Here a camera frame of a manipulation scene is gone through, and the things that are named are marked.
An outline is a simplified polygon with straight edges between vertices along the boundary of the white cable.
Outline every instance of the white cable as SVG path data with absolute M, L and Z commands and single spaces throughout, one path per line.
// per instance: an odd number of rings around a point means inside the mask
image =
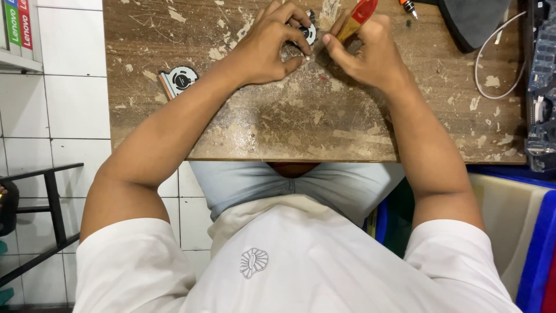
M 481 95 L 483 95 L 486 98 L 489 99 L 501 99 L 507 95 L 509 95 L 510 92 L 512 92 L 514 90 L 514 88 L 517 86 L 517 84 L 519 83 L 519 81 L 521 80 L 521 77 L 523 76 L 523 70 L 525 69 L 525 62 L 522 65 L 522 69 L 519 71 L 519 76 L 518 79 L 516 79 L 515 84 L 510 88 L 510 90 L 508 90 L 508 92 L 506 92 L 505 94 L 503 94 L 502 96 L 497 96 L 497 97 L 493 97 L 493 96 L 489 96 L 487 94 L 484 93 L 483 89 L 481 89 L 481 84 L 479 83 L 479 78 L 477 77 L 477 67 L 479 66 L 479 59 L 481 58 L 481 52 L 483 51 L 483 49 L 485 48 L 485 46 L 487 45 L 487 43 L 489 42 L 489 40 L 494 37 L 494 35 L 496 35 L 498 32 L 500 32 L 502 29 L 504 29 L 504 27 L 506 27 L 506 25 L 508 25 L 511 21 L 513 21 L 514 19 L 524 15 L 525 13 L 527 13 L 527 11 L 521 12 L 518 15 L 512 17 L 508 22 L 505 22 L 504 24 L 502 24 L 502 26 L 498 27 L 497 30 L 495 30 L 492 35 L 490 35 L 490 37 L 488 37 L 488 39 L 485 41 L 485 43 L 483 44 L 483 46 L 481 47 L 481 49 L 479 50 L 479 54 L 477 55 L 477 59 L 475 60 L 475 85 L 477 86 L 477 90 L 479 90 L 479 92 L 481 93 Z

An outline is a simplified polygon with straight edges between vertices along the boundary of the scratched wooden tabletop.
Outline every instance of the scratched wooden tabletop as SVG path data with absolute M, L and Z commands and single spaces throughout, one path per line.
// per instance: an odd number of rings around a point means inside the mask
M 313 50 L 343 8 L 356 0 L 307 0 L 319 28 Z M 267 0 L 104 0 L 112 145 L 167 102 L 158 71 L 191 66 L 200 76 L 226 56 Z M 517 8 L 510 7 L 510 15 Z M 419 88 L 467 163 L 525 162 L 523 92 L 481 97 L 473 79 L 476 53 L 462 54 L 435 6 L 416 3 L 413 21 L 397 0 L 380 0 Z M 504 93 L 522 57 L 518 24 L 480 61 L 485 92 Z M 285 54 L 292 54 L 290 47 Z M 386 100 L 334 66 L 312 60 L 286 79 L 235 92 L 207 126 L 188 159 L 395 162 Z

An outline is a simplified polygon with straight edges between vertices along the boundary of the shelf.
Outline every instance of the shelf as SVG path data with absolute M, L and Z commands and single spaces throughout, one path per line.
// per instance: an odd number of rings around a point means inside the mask
M 43 72 L 42 63 L 0 50 L 0 70 Z

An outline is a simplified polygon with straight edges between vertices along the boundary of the light blue jeans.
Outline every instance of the light blue jeans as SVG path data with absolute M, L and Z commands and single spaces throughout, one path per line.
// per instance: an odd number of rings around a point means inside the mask
M 304 194 L 361 227 L 376 205 L 405 177 L 395 163 L 321 163 L 299 178 L 284 178 L 265 162 L 191 161 L 211 218 L 239 204 Z

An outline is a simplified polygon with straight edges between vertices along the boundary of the man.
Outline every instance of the man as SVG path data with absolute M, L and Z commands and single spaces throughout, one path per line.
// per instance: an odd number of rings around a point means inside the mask
M 76 312 L 519 311 L 494 267 L 463 160 L 403 64 L 389 19 L 362 26 L 353 56 L 335 38 L 347 16 L 323 41 L 347 74 L 389 100 L 415 194 L 405 261 L 358 227 L 403 177 L 396 164 L 324 164 L 289 180 L 262 163 L 192 162 L 215 221 L 212 260 L 195 281 L 157 188 L 235 90 L 281 80 L 305 63 L 280 60 L 285 41 L 311 54 L 297 30 L 310 26 L 305 12 L 273 1 L 227 57 L 98 170 L 77 250 Z

